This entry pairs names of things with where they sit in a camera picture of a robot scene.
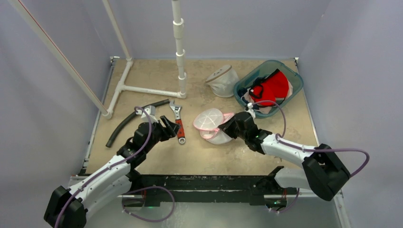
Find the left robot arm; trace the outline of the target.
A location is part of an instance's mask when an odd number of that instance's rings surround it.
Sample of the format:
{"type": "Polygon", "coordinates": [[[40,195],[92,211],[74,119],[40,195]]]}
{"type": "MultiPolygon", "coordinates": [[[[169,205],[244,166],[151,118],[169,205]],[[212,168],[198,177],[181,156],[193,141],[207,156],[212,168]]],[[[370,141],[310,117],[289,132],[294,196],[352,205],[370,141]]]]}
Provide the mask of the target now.
{"type": "Polygon", "coordinates": [[[158,142],[176,137],[179,129],[179,124],[164,115],[157,122],[140,124],[133,137],[102,168],[67,189],[56,188],[44,220],[53,228],[83,228],[96,211],[117,196],[153,189],[153,186],[143,185],[142,175],[135,168],[158,142]]]}

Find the teal plastic bin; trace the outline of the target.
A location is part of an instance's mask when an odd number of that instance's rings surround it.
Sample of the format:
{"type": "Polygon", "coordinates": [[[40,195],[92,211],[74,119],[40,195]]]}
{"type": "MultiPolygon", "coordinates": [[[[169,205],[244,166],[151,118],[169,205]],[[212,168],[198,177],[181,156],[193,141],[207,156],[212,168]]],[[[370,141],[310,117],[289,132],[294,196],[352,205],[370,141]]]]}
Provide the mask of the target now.
{"type": "Polygon", "coordinates": [[[303,88],[304,83],[301,76],[298,73],[296,73],[295,71],[287,67],[285,64],[277,60],[267,60],[262,64],[260,64],[255,69],[253,69],[251,72],[249,72],[245,77],[243,77],[234,87],[234,97],[236,101],[241,106],[245,106],[247,104],[246,102],[240,99],[240,97],[237,95],[236,92],[236,87],[242,81],[246,80],[248,77],[264,77],[266,75],[270,75],[276,69],[279,69],[287,77],[288,81],[293,86],[293,94],[291,95],[291,97],[279,105],[280,107],[284,107],[303,88]]]}

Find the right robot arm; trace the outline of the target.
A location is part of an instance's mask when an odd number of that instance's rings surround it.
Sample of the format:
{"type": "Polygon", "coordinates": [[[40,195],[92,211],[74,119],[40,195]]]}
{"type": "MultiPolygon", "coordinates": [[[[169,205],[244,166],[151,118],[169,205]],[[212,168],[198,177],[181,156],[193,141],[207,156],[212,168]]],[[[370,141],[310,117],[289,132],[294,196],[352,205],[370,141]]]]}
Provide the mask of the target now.
{"type": "Polygon", "coordinates": [[[268,178],[267,188],[279,193],[284,188],[300,188],[314,192],[323,200],[330,201],[351,178],[350,171],[334,151],[326,144],[318,147],[301,145],[257,127],[251,114],[241,112],[219,125],[229,137],[241,138],[255,152],[279,157],[297,169],[281,168],[268,178]]]}

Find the red and black bra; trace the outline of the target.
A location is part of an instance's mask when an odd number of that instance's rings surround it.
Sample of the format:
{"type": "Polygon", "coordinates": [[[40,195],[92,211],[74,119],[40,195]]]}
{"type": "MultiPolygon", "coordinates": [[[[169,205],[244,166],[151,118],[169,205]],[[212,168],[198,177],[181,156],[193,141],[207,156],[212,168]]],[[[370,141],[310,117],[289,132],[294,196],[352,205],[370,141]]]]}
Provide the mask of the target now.
{"type": "Polygon", "coordinates": [[[257,78],[249,89],[249,96],[254,102],[269,100],[283,103],[293,92],[293,86],[287,77],[276,69],[270,75],[257,78]]]}

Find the pink-trimmed mesh laundry bag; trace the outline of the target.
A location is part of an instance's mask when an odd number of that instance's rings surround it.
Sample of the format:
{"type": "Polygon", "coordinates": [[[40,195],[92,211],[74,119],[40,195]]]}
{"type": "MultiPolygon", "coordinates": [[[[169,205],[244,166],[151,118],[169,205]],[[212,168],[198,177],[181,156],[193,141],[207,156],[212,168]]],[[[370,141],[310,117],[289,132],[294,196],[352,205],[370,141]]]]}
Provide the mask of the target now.
{"type": "Polygon", "coordinates": [[[193,121],[193,126],[199,130],[200,136],[214,145],[221,145],[232,140],[226,133],[218,128],[219,125],[229,121],[235,113],[223,113],[212,108],[200,113],[193,121]]]}

